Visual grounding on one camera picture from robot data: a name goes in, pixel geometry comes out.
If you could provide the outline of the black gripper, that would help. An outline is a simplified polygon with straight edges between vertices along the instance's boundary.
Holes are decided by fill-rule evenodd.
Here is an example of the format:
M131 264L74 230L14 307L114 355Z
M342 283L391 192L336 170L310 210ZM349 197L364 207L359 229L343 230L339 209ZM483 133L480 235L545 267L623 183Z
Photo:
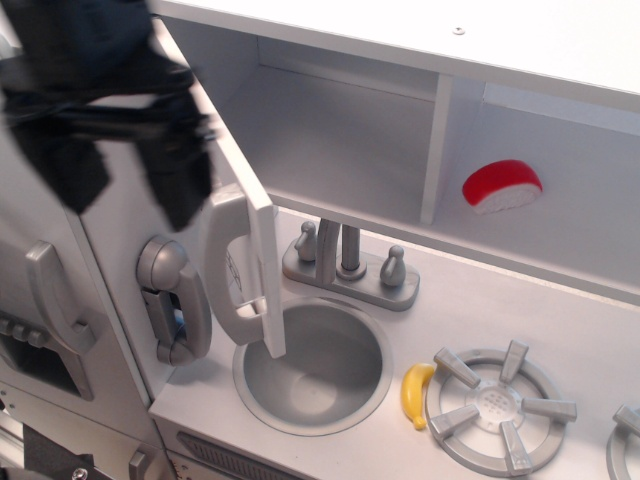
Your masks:
M84 213L110 182L90 140L68 137L56 114L109 96L188 90L191 71L151 47L144 1L4 1L22 52L1 66L5 115L26 159L59 200ZM212 165L197 136L137 142L151 191L173 231L212 192Z

